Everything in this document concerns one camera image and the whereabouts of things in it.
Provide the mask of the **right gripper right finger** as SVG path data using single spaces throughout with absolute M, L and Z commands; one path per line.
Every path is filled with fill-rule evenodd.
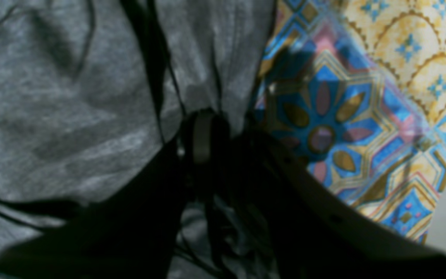
M 282 279 L 446 279 L 446 253 L 409 241 L 332 195 L 306 161 L 260 129 L 230 138 L 216 117 L 228 170 L 225 200 Z

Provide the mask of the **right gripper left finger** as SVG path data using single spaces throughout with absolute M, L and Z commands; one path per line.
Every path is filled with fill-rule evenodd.
M 106 201 L 64 226 L 0 253 L 2 279 L 163 279 L 194 174 L 209 162 L 211 110 L 189 115 L 177 136 Z

